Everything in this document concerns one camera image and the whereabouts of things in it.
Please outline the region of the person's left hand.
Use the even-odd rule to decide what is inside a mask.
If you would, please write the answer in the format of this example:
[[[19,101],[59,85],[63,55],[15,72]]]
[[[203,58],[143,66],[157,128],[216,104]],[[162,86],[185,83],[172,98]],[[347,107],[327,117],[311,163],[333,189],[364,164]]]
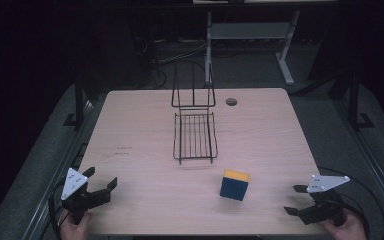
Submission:
[[[87,240],[89,237],[88,226],[93,215],[85,212],[80,223],[75,224],[72,214],[64,210],[60,224],[61,240]]]

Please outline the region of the black metal post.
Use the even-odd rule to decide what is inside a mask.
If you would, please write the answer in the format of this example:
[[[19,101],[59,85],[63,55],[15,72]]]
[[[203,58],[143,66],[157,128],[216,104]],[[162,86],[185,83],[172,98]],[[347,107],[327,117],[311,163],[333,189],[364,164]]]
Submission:
[[[75,112],[69,113],[64,121],[64,126],[71,126],[75,131],[79,130],[84,121],[84,77],[79,74],[74,83]]]
[[[348,122],[354,131],[362,128],[374,128],[374,124],[366,113],[358,110],[359,106],[359,80],[355,72],[349,81]]]

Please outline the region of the aluminium frame rail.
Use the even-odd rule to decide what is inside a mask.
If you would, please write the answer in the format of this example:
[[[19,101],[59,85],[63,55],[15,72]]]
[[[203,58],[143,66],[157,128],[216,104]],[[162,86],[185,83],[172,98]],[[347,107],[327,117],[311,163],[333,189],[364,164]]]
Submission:
[[[77,131],[71,126],[64,126],[67,115],[74,113],[75,108],[61,114],[61,123],[52,117],[51,122],[45,126],[44,137],[38,143],[38,160],[41,163],[35,163],[28,177],[30,183],[43,183],[43,186],[39,190],[31,190],[31,193],[38,193],[39,199],[22,234],[22,240],[41,240],[46,235],[55,237],[52,219],[60,213],[60,195],[68,168],[80,166],[89,138],[89,115],[93,109],[93,104],[87,100],[84,121]]]
[[[343,119],[347,130],[350,132],[360,151],[362,152],[368,167],[373,175],[374,180],[379,185],[380,191],[384,198],[384,171],[377,162],[373,151],[369,148],[369,144],[362,135],[361,129],[354,127],[348,120],[347,109],[339,101],[334,101],[333,106]]]

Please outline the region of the black wire rack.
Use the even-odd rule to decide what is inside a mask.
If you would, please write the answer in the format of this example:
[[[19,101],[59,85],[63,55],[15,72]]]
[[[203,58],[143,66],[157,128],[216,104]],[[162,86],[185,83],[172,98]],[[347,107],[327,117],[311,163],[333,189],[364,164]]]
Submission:
[[[171,107],[174,113],[173,158],[182,164],[188,160],[209,160],[218,156],[215,128],[215,89],[212,80],[198,89],[192,69],[189,89],[182,89],[178,69],[174,67]]]

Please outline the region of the blue and yellow sponge block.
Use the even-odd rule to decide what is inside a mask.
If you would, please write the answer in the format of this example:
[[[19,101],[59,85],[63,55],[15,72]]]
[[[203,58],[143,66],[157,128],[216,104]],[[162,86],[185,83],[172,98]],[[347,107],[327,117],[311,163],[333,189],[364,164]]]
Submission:
[[[239,171],[225,169],[222,178],[220,196],[238,201],[245,197],[250,175]]]

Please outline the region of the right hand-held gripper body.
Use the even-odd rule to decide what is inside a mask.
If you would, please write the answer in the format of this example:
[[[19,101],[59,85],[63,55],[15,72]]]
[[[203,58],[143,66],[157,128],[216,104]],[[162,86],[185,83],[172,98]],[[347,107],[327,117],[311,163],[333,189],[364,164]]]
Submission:
[[[348,176],[312,175],[303,192],[308,193],[314,205],[298,211],[305,225],[332,220],[335,226],[344,224],[344,202],[335,188],[350,181]]]

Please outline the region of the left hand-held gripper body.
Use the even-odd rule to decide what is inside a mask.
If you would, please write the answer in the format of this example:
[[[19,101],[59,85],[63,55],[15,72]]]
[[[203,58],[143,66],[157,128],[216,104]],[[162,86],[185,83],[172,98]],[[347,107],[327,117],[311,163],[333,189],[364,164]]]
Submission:
[[[111,193],[108,193],[106,188],[88,192],[87,186],[88,179],[83,179],[82,173],[73,168],[68,169],[61,201],[63,208],[72,214],[75,224],[80,223],[86,211],[109,203],[111,200]]]

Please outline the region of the person's right hand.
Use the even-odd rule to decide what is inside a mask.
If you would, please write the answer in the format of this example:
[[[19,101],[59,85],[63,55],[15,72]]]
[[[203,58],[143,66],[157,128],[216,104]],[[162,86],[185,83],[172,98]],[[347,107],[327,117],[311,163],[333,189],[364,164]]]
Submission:
[[[334,240],[367,240],[367,236],[361,219],[350,210],[344,209],[345,222],[341,226],[335,226],[330,221],[319,222]]]

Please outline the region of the grey metal desk frame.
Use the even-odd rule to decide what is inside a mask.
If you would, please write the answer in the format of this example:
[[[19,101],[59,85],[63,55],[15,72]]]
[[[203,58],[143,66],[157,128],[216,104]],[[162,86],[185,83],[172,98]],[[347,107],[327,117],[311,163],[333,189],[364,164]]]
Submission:
[[[212,84],[212,43],[215,40],[283,40],[284,46],[275,54],[278,66],[287,85],[294,84],[286,57],[295,33],[301,11],[295,10],[289,22],[218,23],[207,13],[205,82]]]

